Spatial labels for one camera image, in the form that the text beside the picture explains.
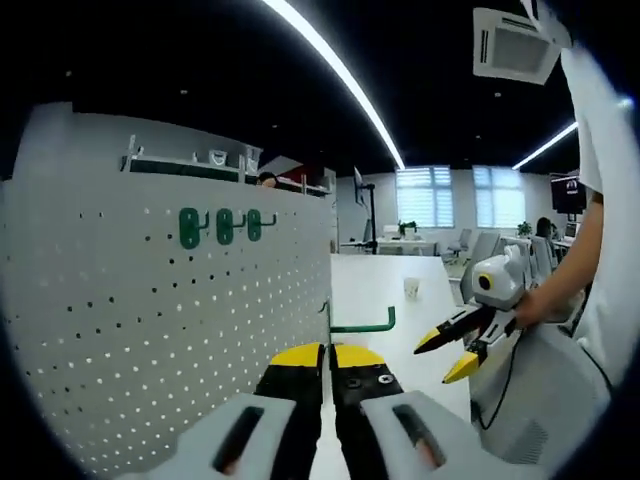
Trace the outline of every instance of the paper cup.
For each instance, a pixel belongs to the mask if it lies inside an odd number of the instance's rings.
[[[408,277],[404,279],[404,295],[408,299],[418,298],[418,287],[420,287],[420,279]]]

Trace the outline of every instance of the desk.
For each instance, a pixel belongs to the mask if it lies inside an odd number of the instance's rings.
[[[391,238],[379,237],[378,253],[380,253],[381,248],[400,248],[403,254],[405,254],[405,252],[407,252],[408,250],[418,248],[421,255],[433,256],[436,252],[437,244],[438,242],[434,242],[433,240],[428,239],[410,240],[401,238],[398,240],[394,240]]]
[[[416,300],[405,298],[405,277],[421,279]],[[333,334],[334,342],[361,345],[382,355],[405,391],[420,390],[470,421],[468,381],[442,383],[444,375],[463,353],[462,342],[413,355],[420,339],[456,308],[447,272],[439,257],[334,254],[331,255],[331,292],[334,325],[386,323],[387,307],[393,305],[396,309],[396,326],[392,330]],[[326,394],[321,415],[322,435],[311,479],[347,480],[347,467],[335,434],[335,409]]]

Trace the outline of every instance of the potted plant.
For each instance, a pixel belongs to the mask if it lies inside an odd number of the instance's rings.
[[[412,228],[413,233],[416,233],[418,225],[416,224],[416,222],[408,222],[408,223],[398,222],[398,230],[400,231],[401,236],[403,237],[405,236],[407,228]]]
[[[532,232],[532,228],[531,228],[531,224],[527,221],[522,222],[520,225],[518,225],[518,236],[525,238],[525,237],[529,237],[531,235]]]

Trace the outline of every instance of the ceiling air conditioner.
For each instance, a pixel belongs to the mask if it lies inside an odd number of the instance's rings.
[[[527,17],[488,8],[473,10],[473,74],[544,85],[560,47]]]

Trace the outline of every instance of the window blind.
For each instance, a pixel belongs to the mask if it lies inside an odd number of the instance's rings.
[[[418,227],[453,227],[453,193],[449,167],[425,167],[396,173],[398,220]]]
[[[522,177],[510,168],[474,167],[478,228],[516,228],[525,219]]]

